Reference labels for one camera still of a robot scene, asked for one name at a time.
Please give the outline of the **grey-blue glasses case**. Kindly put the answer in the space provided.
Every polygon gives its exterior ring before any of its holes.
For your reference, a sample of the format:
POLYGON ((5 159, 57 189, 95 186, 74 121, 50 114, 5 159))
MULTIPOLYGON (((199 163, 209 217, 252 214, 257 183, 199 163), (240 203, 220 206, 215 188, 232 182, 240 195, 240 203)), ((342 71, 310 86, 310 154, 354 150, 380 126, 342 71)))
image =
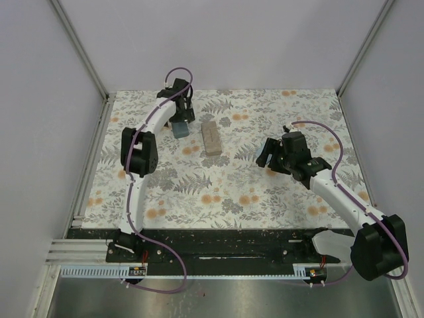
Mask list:
POLYGON ((185 138, 189 135, 189 128, 186 122, 172 123, 173 136, 176 139, 185 138))

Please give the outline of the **beige felt glasses case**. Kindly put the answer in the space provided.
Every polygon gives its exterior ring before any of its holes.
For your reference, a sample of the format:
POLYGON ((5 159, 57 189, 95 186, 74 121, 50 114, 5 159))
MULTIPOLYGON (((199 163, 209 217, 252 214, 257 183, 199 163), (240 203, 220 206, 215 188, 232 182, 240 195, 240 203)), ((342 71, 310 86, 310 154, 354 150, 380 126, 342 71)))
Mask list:
POLYGON ((207 121, 201 124, 201 133, 207 156, 222 154, 221 139, 215 121, 207 121))

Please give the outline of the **light blue cloth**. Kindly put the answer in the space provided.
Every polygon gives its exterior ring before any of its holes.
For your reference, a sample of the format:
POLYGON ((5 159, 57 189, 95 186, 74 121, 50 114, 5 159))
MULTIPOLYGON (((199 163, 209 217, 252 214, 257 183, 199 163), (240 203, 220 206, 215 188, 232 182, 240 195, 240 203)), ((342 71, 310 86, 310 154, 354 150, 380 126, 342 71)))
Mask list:
POLYGON ((259 157, 263 151, 264 146, 262 145, 260 148, 258 148, 258 150, 255 153, 255 157, 259 157))

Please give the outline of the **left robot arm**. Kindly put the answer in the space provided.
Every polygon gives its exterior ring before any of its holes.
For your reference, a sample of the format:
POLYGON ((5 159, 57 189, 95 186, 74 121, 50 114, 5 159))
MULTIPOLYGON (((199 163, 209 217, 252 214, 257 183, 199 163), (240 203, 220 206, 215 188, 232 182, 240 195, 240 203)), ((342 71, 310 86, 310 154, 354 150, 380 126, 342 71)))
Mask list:
POLYGON ((175 138, 189 135, 188 124, 195 120, 191 103, 191 83, 177 78, 156 96, 153 109, 135 128, 126 127, 121 135, 121 164, 126 173, 125 211, 113 236, 109 254, 137 257, 142 254, 144 197, 151 175, 158 165, 156 137, 163 127, 171 127, 175 138))

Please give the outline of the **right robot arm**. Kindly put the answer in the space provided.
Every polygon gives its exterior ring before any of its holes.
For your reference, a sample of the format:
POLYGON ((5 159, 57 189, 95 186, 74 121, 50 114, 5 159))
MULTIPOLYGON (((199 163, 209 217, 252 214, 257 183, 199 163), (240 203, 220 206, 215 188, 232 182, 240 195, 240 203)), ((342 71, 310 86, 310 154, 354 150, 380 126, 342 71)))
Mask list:
POLYGON ((347 253, 352 267, 367 281, 380 276, 402 280, 409 270, 405 223, 387 216, 337 181, 334 168, 321 157, 312 157, 305 136, 286 132, 281 139, 267 138, 256 164, 287 174, 321 197, 348 225, 353 238, 319 235, 317 252, 340 258, 347 253))

